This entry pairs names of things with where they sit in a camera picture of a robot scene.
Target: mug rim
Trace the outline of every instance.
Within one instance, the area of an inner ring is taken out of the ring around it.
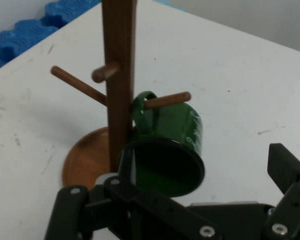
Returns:
[[[149,136],[149,137],[142,137],[138,140],[134,140],[132,142],[130,142],[126,148],[132,148],[135,149],[136,147],[142,145],[142,144],[161,144],[167,147],[175,147],[178,148],[182,151],[185,151],[188,155],[191,156],[191,158],[193,159],[195,165],[198,167],[199,169],[199,179],[197,181],[196,184],[193,185],[193,187],[191,187],[188,191],[182,192],[182,194],[173,194],[173,195],[169,195],[169,197],[174,198],[174,197],[181,197],[187,194],[192,193],[194,190],[196,190],[201,183],[203,182],[205,175],[206,175],[206,170],[205,170],[205,165],[204,165],[204,161],[202,160],[202,158],[200,157],[200,155],[194,151],[193,149],[191,149],[190,147],[188,147],[187,145],[184,145],[176,140],[167,138],[167,137],[157,137],[157,136]]]

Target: mug handle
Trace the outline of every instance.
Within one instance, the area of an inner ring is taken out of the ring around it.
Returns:
[[[141,92],[133,101],[132,104],[132,119],[135,122],[135,127],[140,134],[149,134],[152,128],[145,117],[145,99],[155,99],[157,96],[152,91]]]

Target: round wooden base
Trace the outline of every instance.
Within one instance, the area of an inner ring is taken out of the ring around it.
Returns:
[[[89,190],[96,179],[110,173],[108,127],[80,139],[68,153],[62,170],[63,185],[84,185]]]

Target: wooden post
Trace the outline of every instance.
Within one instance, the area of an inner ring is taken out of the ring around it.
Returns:
[[[137,0],[103,0],[105,64],[120,63],[120,71],[106,82],[110,169],[117,172],[122,149],[132,129]]]

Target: white wall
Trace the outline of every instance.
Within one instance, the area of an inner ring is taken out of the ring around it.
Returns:
[[[189,13],[300,51],[300,0],[168,2]]]
[[[54,0],[0,0],[0,32],[10,30],[22,19],[39,19],[44,7]]]

